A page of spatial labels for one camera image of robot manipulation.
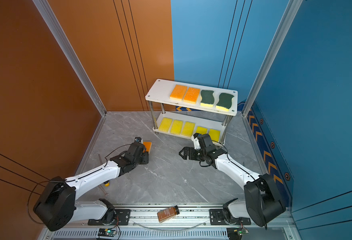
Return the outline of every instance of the chevron stripe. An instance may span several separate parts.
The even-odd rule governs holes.
[[[252,123],[252,132],[254,132],[255,126],[258,127],[259,125],[257,125],[256,123]]]
[[[273,167],[274,169],[277,170],[277,167],[274,164],[272,164],[271,162],[269,162],[268,163],[268,172],[269,172],[269,174],[271,174],[271,167]]]
[[[250,125],[250,119],[255,118],[255,116],[249,116],[249,125]]]
[[[270,156],[270,157],[272,157],[272,156],[271,156],[271,154],[270,154],[269,152],[267,152],[267,151],[264,151],[264,162],[265,162],[265,156],[266,156],[266,155],[267,155],[267,156]]]
[[[278,180],[279,182],[281,182],[281,184],[284,184],[283,183],[283,180],[281,180],[278,176],[276,175],[273,175],[273,180],[276,182],[276,180]]]
[[[258,135],[263,136],[263,134],[261,134],[261,132],[256,131],[256,137],[255,137],[256,138],[256,142],[257,142],[257,136]]]

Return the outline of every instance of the black line stripe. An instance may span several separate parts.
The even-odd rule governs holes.
[[[245,3],[246,3],[246,0],[244,0],[243,7],[241,8],[239,23],[237,24],[237,29],[236,29],[236,34],[235,34],[235,40],[233,40],[231,55],[229,56],[229,62],[228,62],[228,66],[227,66],[227,71],[226,71],[225,77],[224,77],[223,88],[224,88],[224,84],[225,84],[225,79],[227,78],[228,68],[229,68],[229,65],[231,64],[232,52],[233,52],[233,48],[234,48],[234,46],[235,46],[236,37],[237,37],[237,32],[239,31],[240,20],[241,20],[241,16],[243,15],[243,10],[244,10],[244,5],[245,5]]]
[[[11,160],[10,158],[8,158],[8,157],[6,157],[6,156],[4,156],[4,155],[2,155],[2,154],[0,154],[0,155],[3,156],[3,157],[5,157],[6,159],[8,159],[8,160],[10,160],[10,161],[12,161],[12,162],[14,162],[14,163],[16,163],[16,164],[18,164],[18,165],[20,165],[20,166],[22,166],[22,167],[28,169],[29,171],[34,172],[35,174],[37,174],[37,175],[39,175],[39,176],[42,176],[43,178],[46,178],[46,179],[50,180],[49,178],[44,177],[43,175],[41,175],[41,174],[39,174],[39,173],[36,173],[35,171],[31,170],[30,168],[25,167],[24,165],[22,165],[22,164],[20,164],[20,163],[18,163],[18,162],[14,161],[14,160]]]
[[[297,211],[300,211],[300,210],[302,210],[302,209],[305,209],[305,208],[308,208],[308,207],[312,207],[312,206],[314,206],[314,205],[316,205],[316,204],[319,204],[319,203],[322,203],[322,202],[325,202],[325,201],[328,201],[328,200],[331,200],[331,199],[340,197],[340,196],[345,195],[345,194],[348,194],[348,193],[350,193],[350,192],[352,192],[352,190],[351,190],[351,191],[348,191],[348,192],[345,192],[345,193],[343,193],[343,194],[339,194],[339,195],[337,195],[337,196],[335,196],[335,197],[330,197],[329,199],[325,199],[325,200],[320,201],[320,202],[317,202],[317,203],[315,203],[315,204],[311,204],[311,205],[306,206],[306,207],[303,207],[303,208],[301,208],[301,209],[297,209],[297,210],[292,211],[292,212],[297,212]]]
[[[346,221],[341,221],[341,222],[334,222],[334,223],[323,224],[323,225],[320,225],[320,226],[302,228],[302,229],[299,229],[299,230],[311,229],[311,228],[316,228],[316,227],[324,227],[324,226],[329,226],[329,225],[338,224],[338,223],[344,223],[344,222],[351,222],[351,221],[352,221],[352,219],[351,219],[351,220],[346,220]]]
[[[132,37],[130,36],[130,30],[129,30],[129,26],[128,26],[128,20],[127,20],[127,16],[125,15],[124,4],[122,3],[122,0],[121,0],[121,5],[122,5],[122,11],[124,12],[125,22],[126,22],[126,24],[127,24],[127,29],[128,29],[128,33],[129,33],[130,43],[131,43],[131,45],[132,45],[132,51],[133,51],[133,55],[134,55],[134,60],[136,61],[137,72],[139,73],[139,78],[140,78],[142,93],[144,94],[144,98],[145,98],[144,86],[142,85],[140,69],[139,69],[139,65],[138,65],[138,63],[137,63],[136,53],[134,52],[133,41],[132,41]],[[148,102],[145,101],[145,104],[146,104],[147,110],[148,110]]]
[[[114,4],[114,9],[116,9],[117,19],[119,20],[122,38],[124,39],[124,43],[125,43],[125,48],[127,49],[127,54],[128,54],[128,58],[129,58],[129,62],[130,62],[130,67],[132,68],[132,73],[133,73],[133,76],[134,76],[134,81],[135,81],[135,83],[136,83],[137,92],[138,92],[138,94],[139,94],[139,96],[140,96],[139,86],[137,85],[136,75],[134,74],[134,71],[133,71],[133,66],[132,66],[132,61],[130,60],[129,51],[128,51],[128,46],[127,46],[127,43],[126,43],[126,41],[125,41],[124,32],[122,31],[122,26],[121,26],[119,14],[117,13],[116,3],[114,2],[114,0],[113,0],[113,4]],[[142,104],[142,101],[141,101],[141,97],[140,97],[140,102],[141,102],[142,110],[145,111],[145,110],[144,110],[144,105]]]
[[[24,189],[24,190],[27,190],[27,191],[29,191],[29,192],[33,192],[33,191],[30,191],[29,189],[26,189],[26,188],[21,187],[21,186],[19,186],[19,185],[15,185],[15,184],[13,184],[13,183],[11,183],[11,182],[8,182],[8,181],[2,180],[2,179],[0,179],[0,180],[3,181],[3,182],[6,182],[6,183],[8,183],[8,184],[11,184],[11,185],[13,185],[13,186],[16,186],[16,187],[22,188],[22,189]]]
[[[132,9],[130,8],[130,0],[128,0],[128,3],[129,3],[130,15],[132,16],[132,22],[133,22],[134,33],[135,33],[135,35],[136,35],[137,46],[139,47],[139,55],[140,55],[140,59],[141,59],[142,71],[144,72],[145,85],[146,85],[146,87],[147,87],[147,92],[148,92],[149,89],[148,89],[147,77],[145,76],[144,64],[142,63],[142,57],[141,57],[141,51],[140,51],[140,44],[139,44],[139,39],[137,38],[136,27],[134,26],[134,20],[133,20]]]
[[[219,85],[220,85],[220,79],[221,79],[221,74],[222,74],[222,72],[223,72],[224,61],[225,61],[225,55],[227,54],[227,48],[228,48],[228,43],[229,43],[229,37],[231,36],[231,30],[232,30],[232,25],[233,25],[233,19],[235,18],[236,6],[237,6],[237,0],[236,0],[236,4],[235,4],[235,10],[233,11],[233,17],[232,17],[232,22],[231,22],[231,28],[229,29],[228,40],[227,40],[227,46],[226,46],[226,48],[225,48],[224,59],[223,59],[223,65],[221,66],[220,77],[219,77],[219,83],[217,84],[217,87],[219,87]]]
[[[253,0],[251,0],[250,5],[249,5],[249,9],[248,9],[248,14],[247,14],[246,22],[244,23],[243,33],[241,34],[239,47],[237,48],[237,53],[236,53],[235,61],[234,61],[233,66],[232,66],[231,76],[229,77],[227,89],[228,89],[228,87],[229,87],[229,82],[231,81],[233,69],[235,68],[235,63],[236,63],[237,54],[239,53],[239,48],[240,48],[241,40],[243,39],[244,29],[246,29],[246,24],[247,24],[247,20],[248,20],[248,16],[249,16],[250,7],[252,6],[252,2],[253,2]]]
[[[15,175],[18,175],[18,176],[20,176],[20,177],[23,177],[23,178],[25,178],[25,179],[27,179],[27,180],[29,180],[29,181],[32,181],[32,182],[34,182],[34,183],[39,184],[38,182],[35,182],[35,181],[33,181],[33,180],[31,180],[31,179],[29,179],[29,178],[27,178],[27,177],[24,177],[24,176],[22,176],[22,175],[19,175],[18,173],[13,172],[13,171],[11,171],[11,170],[9,170],[9,169],[5,168],[5,167],[0,166],[0,168],[5,169],[5,170],[7,170],[7,171],[9,171],[9,172],[11,172],[11,173],[14,173]]]
[[[347,208],[350,208],[350,207],[352,207],[352,205],[348,206],[348,207],[342,207],[341,209],[336,209],[336,210],[332,210],[332,211],[329,211],[329,212],[325,212],[325,213],[322,213],[322,214],[317,214],[317,215],[314,215],[314,216],[311,216],[311,217],[306,217],[306,218],[302,218],[302,219],[299,219],[299,220],[295,220],[295,222],[301,221],[301,220],[304,220],[304,219],[308,219],[308,218],[312,218],[312,217],[317,217],[317,216],[320,216],[320,215],[323,215],[323,214],[329,214],[331,212],[336,212],[336,211],[347,209]]]

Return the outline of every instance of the orange sponge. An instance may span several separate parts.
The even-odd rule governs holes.
[[[172,100],[181,101],[183,99],[185,92],[187,91],[187,86],[176,85],[170,94],[169,98]]]
[[[198,88],[188,88],[187,93],[184,97],[184,102],[196,104],[198,97],[199,97],[200,89]]]

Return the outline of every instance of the sponge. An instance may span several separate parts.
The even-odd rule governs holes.
[[[180,135],[182,127],[183,127],[183,121],[173,120],[172,127],[170,129],[170,133],[174,134],[174,135]]]
[[[217,131],[215,129],[211,129],[209,130],[209,135],[211,136],[212,141],[219,141],[219,137],[220,137],[220,131]]]
[[[184,102],[196,104],[198,97],[199,97],[200,89],[198,88],[188,88],[187,93],[184,97]]]
[[[216,104],[216,108],[222,111],[228,112],[232,107],[232,98],[234,96],[229,93],[221,93],[219,96],[219,102]]]
[[[196,133],[200,133],[200,134],[206,134],[208,131],[208,129],[206,129],[205,127],[198,127],[196,129]]]
[[[159,131],[168,132],[171,123],[172,123],[172,119],[163,118],[159,126]]]
[[[191,137],[193,133],[193,129],[195,129],[195,124],[193,122],[185,122],[181,135],[185,137]]]
[[[187,91],[187,86],[176,85],[170,94],[169,98],[172,100],[181,101],[184,97],[185,92]]]
[[[214,102],[215,102],[215,98],[213,97],[212,90],[201,90],[200,106],[213,107]]]

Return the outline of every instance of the yellow sponge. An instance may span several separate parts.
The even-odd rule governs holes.
[[[213,141],[218,142],[219,141],[219,137],[220,137],[220,131],[217,131],[215,129],[211,129],[211,130],[209,130],[209,135],[211,136],[211,139]]]
[[[172,100],[181,101],[183,99],[185,92],[187,91],[187,86],[176,85],[170,94],[169,98]]]
[[[183,127],[183,121],[173,120],[172,127],[170,129],[170,133],[174,134],[174,135],[180,135],[182,127]]]
[[[168,132],[171,123],[172,123],[171,118],[163,118],[159,126],[159,131]]]
[[[181,135],[185,137],[191,137],[193,133],[193,129],[195,129],[195,124],[193,122],[185,122]]]
[[[207,133],[207,131],[208,131],[208,129],[206,129],[205,127],[198,127],[196,129],[196,132],[200,133],[200,134],[205,134],[205,133]]]

